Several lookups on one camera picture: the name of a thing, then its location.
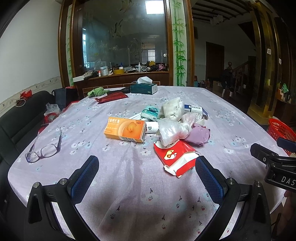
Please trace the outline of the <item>dark red pouch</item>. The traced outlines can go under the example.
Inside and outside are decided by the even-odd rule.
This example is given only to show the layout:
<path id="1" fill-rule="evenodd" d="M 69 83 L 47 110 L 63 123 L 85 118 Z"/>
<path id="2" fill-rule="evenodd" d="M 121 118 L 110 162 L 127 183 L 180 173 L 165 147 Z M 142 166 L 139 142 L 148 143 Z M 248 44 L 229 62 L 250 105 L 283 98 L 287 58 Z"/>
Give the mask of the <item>dark red pouch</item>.
<path id="1" fill-rule="evenodd" d="M 102 103 L 111 102 L 111 101 L 124 99 L 124 98 L 128 98 L 128 96 L 125 93 L 123 93 L 123 92 L 115 92 L 115 93 L 108 94 L 105 97 L 101 97 L 101 98 L 96 97 L 95 100 L 99 104 L 102 104 Z"/>

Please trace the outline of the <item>green cloth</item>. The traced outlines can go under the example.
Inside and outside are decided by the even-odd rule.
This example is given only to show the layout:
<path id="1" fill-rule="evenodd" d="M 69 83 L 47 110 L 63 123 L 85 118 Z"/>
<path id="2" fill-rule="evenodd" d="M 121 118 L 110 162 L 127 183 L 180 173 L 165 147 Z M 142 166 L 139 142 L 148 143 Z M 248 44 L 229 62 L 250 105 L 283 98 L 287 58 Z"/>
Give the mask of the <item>green cloth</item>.
<path id="1" fill-rule="evenodd" d="M 98 96 L 105 95 L 108 92 L 109 92 L 108 89 L 104 89 L 103 87 L 97 87 L 97 88 L 91 90 L 90 92 L 88 92 L 87 96 L 88 97 L 98 97 Z"/>

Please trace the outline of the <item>teal tissue box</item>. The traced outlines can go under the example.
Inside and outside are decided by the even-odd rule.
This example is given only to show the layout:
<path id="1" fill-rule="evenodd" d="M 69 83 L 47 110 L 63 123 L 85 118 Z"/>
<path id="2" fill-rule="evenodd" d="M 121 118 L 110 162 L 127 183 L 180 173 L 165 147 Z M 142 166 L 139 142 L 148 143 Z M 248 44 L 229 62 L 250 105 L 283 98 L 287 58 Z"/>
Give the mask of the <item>teal tissue box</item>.
<path id="1" fill-rule="evenodd" d="M 130 92 L 136 94 L 148 94 L 153 95 L 158 91 L 158 86 L 152 82 L 152 79 L 143 76 L 138 78 L 130 85 Z"/>

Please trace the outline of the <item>black sofa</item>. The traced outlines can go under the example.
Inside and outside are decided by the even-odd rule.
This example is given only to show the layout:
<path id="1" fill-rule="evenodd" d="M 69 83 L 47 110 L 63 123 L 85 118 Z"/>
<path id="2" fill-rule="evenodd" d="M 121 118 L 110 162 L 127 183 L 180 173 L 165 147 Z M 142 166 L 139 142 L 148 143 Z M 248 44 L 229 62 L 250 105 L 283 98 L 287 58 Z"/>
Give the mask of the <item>black sofa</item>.
<path id="1" fill-rule="evenodd" d="M 1 240 L 23 240 L 26 208 L 8 182 L 8 172 L 21 152 L 37 136 L 46 104 L 55 103 L 47 91 L 32 95 L 24 106 L 13 107 L 1 116 Z"/>

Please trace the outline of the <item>orange medicine box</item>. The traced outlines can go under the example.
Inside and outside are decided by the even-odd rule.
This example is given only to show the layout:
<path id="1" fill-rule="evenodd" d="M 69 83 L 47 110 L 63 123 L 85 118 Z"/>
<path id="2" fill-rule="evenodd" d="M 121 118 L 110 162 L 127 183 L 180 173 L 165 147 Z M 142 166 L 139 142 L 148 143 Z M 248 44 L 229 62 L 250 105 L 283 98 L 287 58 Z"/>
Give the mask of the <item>orange medicine box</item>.
<path id="1" fill-rule="evenodd" d="M 104 134 L 107 138 L 143 143 L 146 127 L 143 120 L 109 117 Z"/>

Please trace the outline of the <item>teal tissue packet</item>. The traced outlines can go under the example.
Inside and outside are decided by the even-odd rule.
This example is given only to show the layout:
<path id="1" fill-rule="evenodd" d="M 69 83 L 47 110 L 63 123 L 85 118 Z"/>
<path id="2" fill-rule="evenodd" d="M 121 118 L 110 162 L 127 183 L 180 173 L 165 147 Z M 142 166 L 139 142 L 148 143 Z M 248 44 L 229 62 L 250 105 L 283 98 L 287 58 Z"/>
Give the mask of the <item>teal tissue packet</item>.
<path id="1" fill-rule="evenodd" d="M 147 118 L 151 121 L 156 121 L 158 119 L 158 115 L 159 109 L 151 105 L 146 106 L 140 114 L 142 118 Z"/>

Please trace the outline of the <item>wooden framed glass partition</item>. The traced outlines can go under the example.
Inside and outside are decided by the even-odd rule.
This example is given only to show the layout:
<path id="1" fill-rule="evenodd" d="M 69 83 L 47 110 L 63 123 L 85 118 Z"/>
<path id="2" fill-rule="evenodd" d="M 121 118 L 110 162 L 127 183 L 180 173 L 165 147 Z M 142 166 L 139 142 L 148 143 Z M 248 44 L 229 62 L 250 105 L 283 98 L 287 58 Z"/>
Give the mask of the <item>wooden framed glass partition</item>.
<path id="1" fill-rule="evenodd" d="M 147 72 L 161 85 L 194 84 L 193 16 L 189 1 L 62 1 L 58 62 L 63 87 L 88 70 L 101 75 L 75 86 L 126 84 Z"/>

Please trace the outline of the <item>red plastic mesh basket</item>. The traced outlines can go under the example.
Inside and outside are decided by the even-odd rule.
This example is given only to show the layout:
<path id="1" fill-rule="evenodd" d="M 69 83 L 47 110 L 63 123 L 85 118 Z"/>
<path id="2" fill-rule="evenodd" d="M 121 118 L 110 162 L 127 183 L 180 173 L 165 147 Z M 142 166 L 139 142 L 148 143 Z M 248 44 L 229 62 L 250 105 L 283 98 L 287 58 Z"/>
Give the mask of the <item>red plastic mesh basket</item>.
<path id="1" fill-rule="evenodd" d="M 295 142 L 295 132 L 282 121 L 275 118 L 270 118 L 268 122 L 269 127 L 267 129 L 267 132 L 275 141 L 277 141 L 278 138 L 284 138 Z M 284 151 L 287 153 L 288 156 L 292 154 L 287 150 Z"/>

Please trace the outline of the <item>white open carton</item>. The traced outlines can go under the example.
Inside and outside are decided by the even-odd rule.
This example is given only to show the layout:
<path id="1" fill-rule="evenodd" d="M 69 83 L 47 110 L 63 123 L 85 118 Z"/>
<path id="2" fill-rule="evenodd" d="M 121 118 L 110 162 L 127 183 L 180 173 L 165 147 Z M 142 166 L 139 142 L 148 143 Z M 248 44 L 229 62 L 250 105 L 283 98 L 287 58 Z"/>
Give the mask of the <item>white open carton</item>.
<path id="1" fill-rule="evenodd" d="M 137 113 L 137 114 L 135 114 L 135 115 L 129 117 L 128 119 L 130 119 L 130 120 L 140 120 L 140 121 L 149 121 L 148 118 L 144 118 L 144 117 L 142 117 L 141 114 L 142 114 L 142 113 Z"/>

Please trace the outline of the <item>purple frame eyeglasses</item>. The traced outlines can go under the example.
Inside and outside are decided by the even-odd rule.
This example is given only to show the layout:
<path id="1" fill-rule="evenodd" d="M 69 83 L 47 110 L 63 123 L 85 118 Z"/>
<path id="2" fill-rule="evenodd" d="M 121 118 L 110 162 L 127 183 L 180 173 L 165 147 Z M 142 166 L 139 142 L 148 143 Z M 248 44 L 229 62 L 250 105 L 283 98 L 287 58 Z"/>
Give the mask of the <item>purple frame eyeglasses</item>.
<path id="1" fill-rule="evenodd" d="M 48 145 L 43 146 L 41 149 L 36 151 L 35 145 L 37 140 L 39 139 L 40 133 L 37 134 L 37 137 L 30 147 L 29 152 L 25 154 L 25 159 L 28 163 L 35 163 L 41 159 L 52 157 L 60 152 L 62 144 L 62 130 L 59 126 L 57 127 L 57 129 L 59 132 L 58 142 L 56 144 L 49 143 Z"/>

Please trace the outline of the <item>clear plastic bag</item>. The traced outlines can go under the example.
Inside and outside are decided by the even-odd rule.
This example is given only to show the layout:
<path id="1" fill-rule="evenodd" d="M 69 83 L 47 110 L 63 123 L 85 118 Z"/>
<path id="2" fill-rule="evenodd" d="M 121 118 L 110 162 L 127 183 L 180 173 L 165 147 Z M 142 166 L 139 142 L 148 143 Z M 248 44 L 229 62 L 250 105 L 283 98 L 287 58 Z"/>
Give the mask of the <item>clear plastic bag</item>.
<path id="1" fill-rule="evenodd" d="M 161 144 L 165 147 L 177 140 L 185 139 L 192 130 L 188 123 L 181 123 L 168 118 L 157 120 L 157 122 Z"/>

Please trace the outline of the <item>white red medicine box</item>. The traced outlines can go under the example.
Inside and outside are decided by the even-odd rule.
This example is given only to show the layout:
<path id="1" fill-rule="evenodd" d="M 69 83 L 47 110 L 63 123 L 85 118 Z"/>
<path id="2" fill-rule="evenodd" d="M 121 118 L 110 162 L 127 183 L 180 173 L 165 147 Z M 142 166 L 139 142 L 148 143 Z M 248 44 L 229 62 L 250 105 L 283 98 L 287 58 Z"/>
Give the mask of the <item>white red medicine box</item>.
<path id="1" fill-rule="evenodd" d="M 157 133 L 159 124 L 157 121 L 147 121 L 145 133 Z"/>

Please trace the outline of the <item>red white torn carton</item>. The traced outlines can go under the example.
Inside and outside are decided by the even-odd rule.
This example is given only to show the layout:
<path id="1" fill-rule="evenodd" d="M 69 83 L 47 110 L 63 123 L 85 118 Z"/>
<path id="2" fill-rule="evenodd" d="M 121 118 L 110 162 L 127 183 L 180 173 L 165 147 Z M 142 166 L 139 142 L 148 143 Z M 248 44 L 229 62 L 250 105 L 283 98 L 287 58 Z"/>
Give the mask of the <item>red white torn carton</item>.
<path id="1" fill-rule="evenodd" d="M 167 147 L 161 141 L 154 142 L 154 151 L 164 165 L 164 170 L 177 178 L 195 167 L 200 156 L 192 146 L 182 140 L 175 141 Z"/>

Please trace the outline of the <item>blue white medicine box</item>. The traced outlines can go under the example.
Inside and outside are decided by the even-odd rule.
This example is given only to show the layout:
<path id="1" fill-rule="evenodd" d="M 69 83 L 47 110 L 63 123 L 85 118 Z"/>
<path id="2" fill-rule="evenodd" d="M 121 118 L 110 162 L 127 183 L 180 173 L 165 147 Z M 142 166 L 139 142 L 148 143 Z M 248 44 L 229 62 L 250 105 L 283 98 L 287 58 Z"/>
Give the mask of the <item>blue white medicine box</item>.
<path id="1" fill-rule="evenodd" d="M 184 111 L 185 113 L 194 113 L 198 121 L 201 119 L 208 120 L 208 113 L 201 106 L 185 104 Z"/>

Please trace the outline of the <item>floral purple bed sheet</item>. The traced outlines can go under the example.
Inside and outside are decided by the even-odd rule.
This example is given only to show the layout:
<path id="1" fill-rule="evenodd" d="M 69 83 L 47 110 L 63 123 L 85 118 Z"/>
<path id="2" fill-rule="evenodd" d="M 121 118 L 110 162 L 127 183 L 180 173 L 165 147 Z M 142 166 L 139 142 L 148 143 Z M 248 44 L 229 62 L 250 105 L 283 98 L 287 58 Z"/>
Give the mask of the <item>floral purple bed sheet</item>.
<path id="1" fill-rule="evenodd" d="M 94 155 L 99 170 L 77 209 L 101 240 L 194 240 L 218 207 L 196 171 L 179 178 L 166 172 L 154 151 L 155 135 L 142 144 L 104 135 L 110 117 L 129 118 L 176 97 L 208 113 L 210 140 L 197 150 L 225 177 L 243 184 L 264 181 L 265 165 L 250 154 L 254 143 L 285 155 L 261 126 L 208 90 L 160 86 L 153 95 L 129 94 L 104 104 L 85 98 L 69 108 L 32 142 L 36 150 L 60 142 L 60 152 L 32 164 L 21 154 L 8 173 L 11 188 L 27 203 L 35 182 L 68 178 Z"/>

